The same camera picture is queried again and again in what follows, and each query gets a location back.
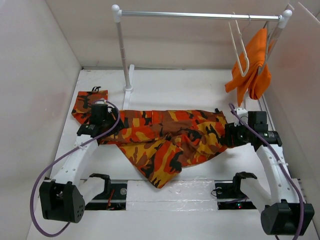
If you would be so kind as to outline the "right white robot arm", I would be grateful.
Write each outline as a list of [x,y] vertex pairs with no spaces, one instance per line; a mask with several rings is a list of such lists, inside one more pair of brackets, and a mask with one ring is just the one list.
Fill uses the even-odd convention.
[[315,210],[306,203],[294,183],[283,155],[282,141],[277,131],[268,129],[264,111],[247,111],[230,106],[236,122],[225,126],[225,144],[236,148],[249,144],[262,163],[269,190],[250,172],[235,174],[231,191],[237,197],[249,198],[260,213],[260,222],[266,235],[303,236],[310,225]]

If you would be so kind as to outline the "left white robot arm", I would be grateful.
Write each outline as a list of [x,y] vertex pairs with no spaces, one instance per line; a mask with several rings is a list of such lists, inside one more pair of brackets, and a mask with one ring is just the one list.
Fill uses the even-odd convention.
[[111,194],[109,175],[90,173],[83,177],[83,173],[102,139],[122,128],[120,111],[114,104],[97,100],[91,105],[89,117],[76,133],[73,152],[64,157],[65,162],[56,175],[39,187],[44,219],[78,223],[91,200]]

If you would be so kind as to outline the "orange camouflage trousers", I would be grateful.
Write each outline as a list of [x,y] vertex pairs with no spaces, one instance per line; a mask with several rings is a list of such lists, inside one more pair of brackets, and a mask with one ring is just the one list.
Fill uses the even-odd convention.
[[161,189],[183,168],[205,163],[227,150],[227,119],[218,109],[120,110],[119,129],[98,139],[116,145],[131,164]]

